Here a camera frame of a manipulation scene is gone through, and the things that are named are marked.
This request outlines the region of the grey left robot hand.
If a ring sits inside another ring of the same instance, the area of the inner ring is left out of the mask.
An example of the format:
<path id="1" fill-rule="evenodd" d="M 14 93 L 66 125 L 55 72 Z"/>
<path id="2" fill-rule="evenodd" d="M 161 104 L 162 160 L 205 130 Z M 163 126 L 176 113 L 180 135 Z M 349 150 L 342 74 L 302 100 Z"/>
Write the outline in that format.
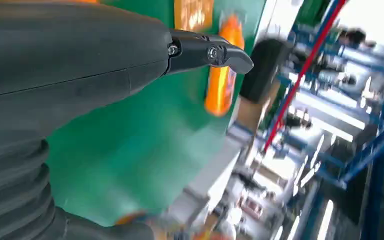
<path id="1" fill-rule="evenodd" d="M 101 226 L 57 207 L 46 137 L 156 79 L 253 68 L 217 35 L 99 3 L 0 0 L 0 240 L 166 240 L 148 222 Z"/>

